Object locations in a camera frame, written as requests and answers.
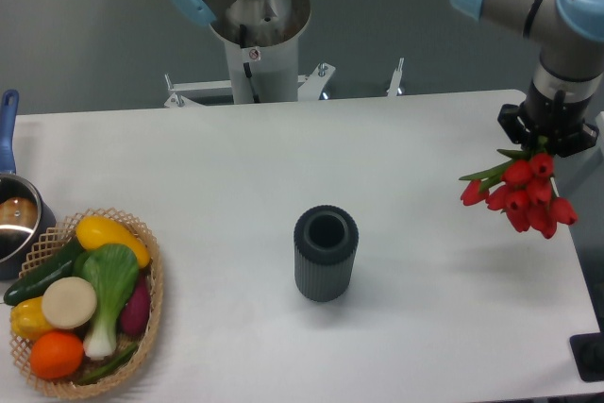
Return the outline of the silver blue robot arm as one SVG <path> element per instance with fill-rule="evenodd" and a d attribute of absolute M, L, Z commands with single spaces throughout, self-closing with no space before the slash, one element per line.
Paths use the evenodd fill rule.
<path fill-rule="evenodd" d="M 523 149 L 568 157 L 596 145 L 585 112 L 603 80 L 603 0 L 449 0 L 476 21 L 507 27 L 540 47 L 525 100 L 497 117 Z"/>

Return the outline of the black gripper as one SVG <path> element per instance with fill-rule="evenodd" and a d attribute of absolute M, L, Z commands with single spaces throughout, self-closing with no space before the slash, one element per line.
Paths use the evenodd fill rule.
<path fill-rule="evenodd" d="M 504 104 L 497 121 L 523 150 L 542 146 L 550 155 L 567 158 L 596 145 L 597 127 L 585 121 L 591 100 L 570 102 L 570 93 L 563 90 L 551 96 L 529 90 L 519 105 Z"/>

